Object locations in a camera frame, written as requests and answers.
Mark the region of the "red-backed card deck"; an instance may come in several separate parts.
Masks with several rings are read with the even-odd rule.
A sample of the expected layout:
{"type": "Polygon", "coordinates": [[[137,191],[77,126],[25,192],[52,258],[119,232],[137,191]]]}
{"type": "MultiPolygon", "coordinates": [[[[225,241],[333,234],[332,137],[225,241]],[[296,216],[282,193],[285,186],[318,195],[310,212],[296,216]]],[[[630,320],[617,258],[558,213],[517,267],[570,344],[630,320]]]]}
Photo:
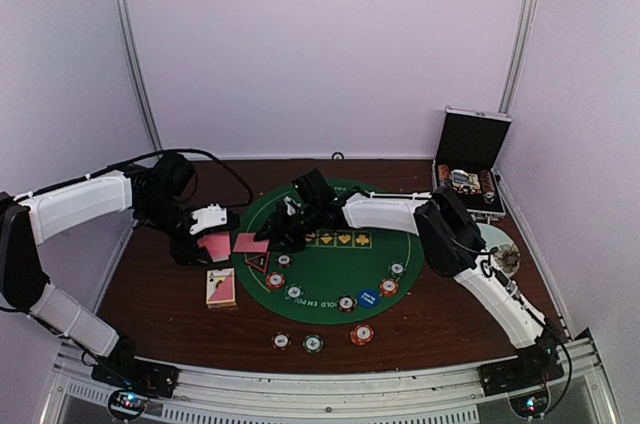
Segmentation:
{"type": "Polygon", "coordinates": [[[212,263],[227,261],[231,255],[231,239],[228,232],[203,236],[197,244],[207,251],[212,263]]]}

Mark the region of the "black red all-in triangle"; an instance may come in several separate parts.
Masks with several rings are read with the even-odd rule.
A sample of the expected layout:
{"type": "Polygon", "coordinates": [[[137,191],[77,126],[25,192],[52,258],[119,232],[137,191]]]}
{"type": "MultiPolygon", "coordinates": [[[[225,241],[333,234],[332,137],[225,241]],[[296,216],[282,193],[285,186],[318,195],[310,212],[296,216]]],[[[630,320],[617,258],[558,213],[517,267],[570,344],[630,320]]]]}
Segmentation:
{"type": "Polygon", "coordinates": [[[262,252],[262,253],[255,253],[255,254],[246,254],[245,263],[251,269],[266,275],[269,269],[270,253],[262,252]]]}

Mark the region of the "red chip pile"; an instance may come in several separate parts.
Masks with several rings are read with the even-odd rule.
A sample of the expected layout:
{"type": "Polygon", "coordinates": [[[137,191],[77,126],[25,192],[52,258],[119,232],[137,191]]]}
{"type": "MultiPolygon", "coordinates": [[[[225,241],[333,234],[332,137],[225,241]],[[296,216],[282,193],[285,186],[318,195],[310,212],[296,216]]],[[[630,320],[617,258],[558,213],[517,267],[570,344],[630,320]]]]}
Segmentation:
{"type": "Polygon", "coordinates": [[[266,276],[265,283],[269,290],[278,290],[285,286],[286,277],[280,272],[272,272],[266,276]]]}

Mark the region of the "blue small blind button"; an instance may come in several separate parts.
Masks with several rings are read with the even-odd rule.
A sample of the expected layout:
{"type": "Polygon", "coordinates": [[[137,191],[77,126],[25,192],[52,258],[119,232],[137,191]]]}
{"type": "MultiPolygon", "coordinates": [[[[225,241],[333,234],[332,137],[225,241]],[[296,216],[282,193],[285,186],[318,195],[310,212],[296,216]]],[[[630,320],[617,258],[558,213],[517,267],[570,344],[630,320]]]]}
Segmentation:
{"type": "Polygon", "coordinates": [[[380,304],[380,294],[373,289],[363,289],[357,294],[358,305],[365,309],[374,309],[380,304]]]}

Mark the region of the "green chip seat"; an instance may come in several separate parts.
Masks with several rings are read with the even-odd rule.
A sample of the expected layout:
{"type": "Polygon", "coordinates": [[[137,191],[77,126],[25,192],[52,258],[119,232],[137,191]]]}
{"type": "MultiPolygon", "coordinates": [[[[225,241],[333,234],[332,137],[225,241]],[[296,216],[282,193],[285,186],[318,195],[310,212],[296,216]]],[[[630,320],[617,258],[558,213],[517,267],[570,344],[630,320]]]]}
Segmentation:
{"type": "Polygon", "coordinates": [[[396,278],[404,274],[405,267],[399,262],[394,262],[389,266],[389,272],[394,278],[396,278]]]}

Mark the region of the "green poker chip stack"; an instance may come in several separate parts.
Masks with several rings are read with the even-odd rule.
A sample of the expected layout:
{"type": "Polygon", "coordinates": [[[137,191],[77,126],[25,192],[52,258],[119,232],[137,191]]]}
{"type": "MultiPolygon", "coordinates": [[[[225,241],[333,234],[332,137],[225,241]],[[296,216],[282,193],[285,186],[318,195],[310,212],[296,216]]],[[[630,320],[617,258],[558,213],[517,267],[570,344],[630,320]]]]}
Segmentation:
{"type": "Polygon", "coordinates": [[[309,334],[302,340],[302,347],[307,353],[318,353],[323,350],[324,341],[317,334],[309,334]]]}

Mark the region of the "red five poker chip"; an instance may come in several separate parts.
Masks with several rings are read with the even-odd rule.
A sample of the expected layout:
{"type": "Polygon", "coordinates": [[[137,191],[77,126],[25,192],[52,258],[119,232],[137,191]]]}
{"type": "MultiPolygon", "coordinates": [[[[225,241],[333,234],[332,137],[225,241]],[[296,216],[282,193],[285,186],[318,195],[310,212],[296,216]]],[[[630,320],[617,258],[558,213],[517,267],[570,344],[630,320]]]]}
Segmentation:
{"type": "Polygon", "coordinates": [[[380,294],[384,297],[392,297],[398,293],[399,283],[394,279],[384,279],[380,283],[380,294]]]}

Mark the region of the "orange-red poker chip stack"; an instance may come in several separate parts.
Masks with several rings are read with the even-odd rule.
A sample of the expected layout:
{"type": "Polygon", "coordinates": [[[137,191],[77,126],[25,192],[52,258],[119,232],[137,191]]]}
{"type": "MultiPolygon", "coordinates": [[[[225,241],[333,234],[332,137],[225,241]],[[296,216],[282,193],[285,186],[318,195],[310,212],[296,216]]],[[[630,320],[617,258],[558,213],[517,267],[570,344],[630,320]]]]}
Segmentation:
{"type": "Polygon", "coordinates": [[[350,340],[354,345],[364,346],[374,338],[374,330],[367,324],[359,324],[350,331],[350,340]]]}

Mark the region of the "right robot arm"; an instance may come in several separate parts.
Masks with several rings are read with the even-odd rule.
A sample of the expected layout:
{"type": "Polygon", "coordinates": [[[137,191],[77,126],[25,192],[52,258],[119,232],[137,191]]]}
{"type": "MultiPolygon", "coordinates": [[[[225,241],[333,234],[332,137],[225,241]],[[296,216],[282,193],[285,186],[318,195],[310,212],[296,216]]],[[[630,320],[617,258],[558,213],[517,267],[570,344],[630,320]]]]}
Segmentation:
{"type": "Polygon", "coordinates": [[[255,234],[272,250],[298,252],[321,229],[381,229],[419,237],[429,267],[467,289],[498,322],[518,358],[512,374],[535,384],[551,368],[560,343],[552,324],[497,265],[479,226],[455,192],[385,194],[353,187],[337,193],[314,169],[292,183],[297,198],[283,198],[255,234]]]}

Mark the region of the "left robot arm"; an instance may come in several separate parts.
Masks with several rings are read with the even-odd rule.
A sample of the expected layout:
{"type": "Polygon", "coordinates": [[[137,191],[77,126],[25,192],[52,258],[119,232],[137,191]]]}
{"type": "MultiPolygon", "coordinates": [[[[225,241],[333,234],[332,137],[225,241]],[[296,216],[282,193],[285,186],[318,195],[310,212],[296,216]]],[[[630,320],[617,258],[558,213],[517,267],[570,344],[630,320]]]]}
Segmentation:
{"type": "Polygon", "coordinates": [[[169,149],[106,165],[43,188],[1,195],[1,310],[24,315],[76,343],[123,388],[137,386],[144,368],[131,341],[55,283],[68,266],[46,267],[56,257],[72,263],[103,257],[117,231],[138,222],[165,235],[170,257],[183,266],[213,263],[201,241],[237,227],[232,204],[191,206],[185,192],[196,185],[194,150],[169,149]]]}

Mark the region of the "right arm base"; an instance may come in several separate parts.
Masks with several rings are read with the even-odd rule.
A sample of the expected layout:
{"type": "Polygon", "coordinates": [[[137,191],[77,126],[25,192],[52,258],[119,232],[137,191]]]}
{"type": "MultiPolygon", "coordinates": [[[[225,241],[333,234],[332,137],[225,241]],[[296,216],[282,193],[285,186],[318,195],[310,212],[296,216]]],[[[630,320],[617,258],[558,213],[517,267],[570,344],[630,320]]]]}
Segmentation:
{"type": "Polygon", "coordinates": [[[542,367],[533,361],[514,358],[481,365],[478,373],[484,395],[489,397],[560,379],[564,376],[564,369],[559,362],[542,367]]]}

